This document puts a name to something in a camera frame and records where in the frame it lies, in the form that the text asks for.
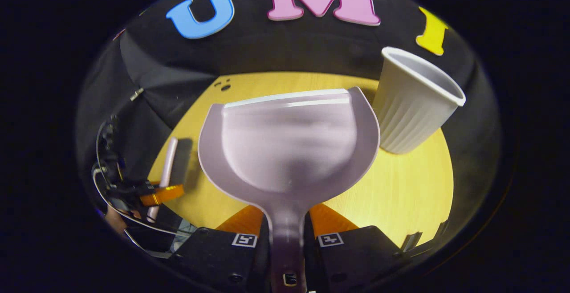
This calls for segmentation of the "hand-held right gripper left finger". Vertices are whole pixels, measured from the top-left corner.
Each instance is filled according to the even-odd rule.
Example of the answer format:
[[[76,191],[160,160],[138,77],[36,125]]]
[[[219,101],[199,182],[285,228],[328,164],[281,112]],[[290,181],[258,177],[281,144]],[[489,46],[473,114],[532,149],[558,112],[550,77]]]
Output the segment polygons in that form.
[[[175,250],[171,266],[215,291],[270,291],[265,215],[248,205],[217,228],[198,228]]]

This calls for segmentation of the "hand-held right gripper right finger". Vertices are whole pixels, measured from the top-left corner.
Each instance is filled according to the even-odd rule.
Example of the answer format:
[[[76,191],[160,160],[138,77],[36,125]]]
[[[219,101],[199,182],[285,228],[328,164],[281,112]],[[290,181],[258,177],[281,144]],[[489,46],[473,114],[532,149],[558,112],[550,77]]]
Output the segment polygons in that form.
[[[401,269],[401,250],[376,226],[357,227],[325,204],[305,216],[308,291],[363,291]]]

